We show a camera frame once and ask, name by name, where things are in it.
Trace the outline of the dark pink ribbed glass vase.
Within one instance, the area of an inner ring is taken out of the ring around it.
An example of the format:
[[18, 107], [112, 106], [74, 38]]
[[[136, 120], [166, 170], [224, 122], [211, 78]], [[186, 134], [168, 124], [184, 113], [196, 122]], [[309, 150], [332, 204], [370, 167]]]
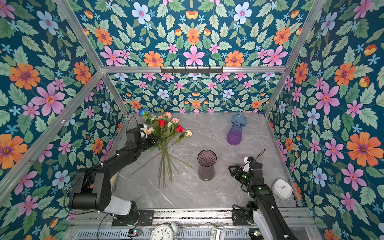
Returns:
[[203, 150], [198, 154], [198, 175], [202, 181], [209, 182], [215, 176], [214, 165], [217, 162], [217, 155], [211, 150]]

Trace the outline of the blue artificial flower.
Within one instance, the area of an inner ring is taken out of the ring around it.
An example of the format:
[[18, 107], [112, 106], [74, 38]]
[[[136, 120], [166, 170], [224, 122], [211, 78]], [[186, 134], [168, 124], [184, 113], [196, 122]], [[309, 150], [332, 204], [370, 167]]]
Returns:
[[139, 111], [139, 116], [142, 117], [142, 116], [145, 116], [146, 114], [149, 114], [150, 111], [148, 109], [141, 109]]

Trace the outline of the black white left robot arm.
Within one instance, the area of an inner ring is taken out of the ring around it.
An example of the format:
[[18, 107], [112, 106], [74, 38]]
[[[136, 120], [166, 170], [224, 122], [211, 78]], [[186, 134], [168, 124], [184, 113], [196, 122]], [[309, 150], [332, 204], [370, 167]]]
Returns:
[[111, 183], [121, 169], [134, 163], [142, 152], [156, 144], [157, 138], [149, 137], [147, 130], [147, 125], [143, 124], [127, 130], [126, 144], [117, 154], [104, 163], [77, 171], [71, 189], [71, 209], [100, 211], [115, 215], [118, 224], [137, 224], [140, 219], [137, 204], [113, 195]]

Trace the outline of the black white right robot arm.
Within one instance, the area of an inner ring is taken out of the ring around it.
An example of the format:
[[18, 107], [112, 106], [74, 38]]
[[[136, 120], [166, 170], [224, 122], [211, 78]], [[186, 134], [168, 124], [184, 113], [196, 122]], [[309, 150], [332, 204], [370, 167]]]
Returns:
[[245, 171], [241, 166], [230, 166], [231, 176], [242, 184], [242, 190], [252, 198], [245, 207], [233, 205], [232, 221], [234, 226], [254, 225], [259, 233], [252, 234], [252, 239], [296, 240], [284, 220], [273, 192], [264, 183], [263, 165], [251, 163]]

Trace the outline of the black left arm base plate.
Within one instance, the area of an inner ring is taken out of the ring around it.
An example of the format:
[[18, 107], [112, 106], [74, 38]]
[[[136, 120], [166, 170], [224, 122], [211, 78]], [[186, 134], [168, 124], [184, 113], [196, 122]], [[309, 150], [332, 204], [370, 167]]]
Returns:
[[153, 224], [154, 210], [134, 210], [126, 216], [116, 216], [112, 222], [113, 227], [149, 227]]

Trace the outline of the cream white artificial rose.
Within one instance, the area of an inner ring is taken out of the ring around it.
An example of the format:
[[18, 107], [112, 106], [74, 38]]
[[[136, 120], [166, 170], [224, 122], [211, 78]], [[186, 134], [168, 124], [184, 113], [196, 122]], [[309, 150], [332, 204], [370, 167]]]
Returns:
[[191, 130], [187, 130], [186, 132], [185, 132], [185, 137], [186, 138], [190, 138], [191, 136], [192, 136], [192, 131]]

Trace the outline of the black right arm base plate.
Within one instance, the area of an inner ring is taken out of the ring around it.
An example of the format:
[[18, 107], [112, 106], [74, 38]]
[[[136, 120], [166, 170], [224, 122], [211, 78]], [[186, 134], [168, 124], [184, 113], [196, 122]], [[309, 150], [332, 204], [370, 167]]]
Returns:
[[232, 221], [234, 226], [251, 226], [255, 224], [244, 209], [232, 209]]

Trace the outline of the red artificial rose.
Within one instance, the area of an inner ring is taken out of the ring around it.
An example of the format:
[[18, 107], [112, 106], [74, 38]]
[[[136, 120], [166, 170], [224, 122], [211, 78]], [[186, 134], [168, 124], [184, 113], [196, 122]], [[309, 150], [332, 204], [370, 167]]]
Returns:
[[165, 128], [167, 125], [167, 122], [165, 120], [159, 120], [158, 121], [159, 127], [160, 128]]

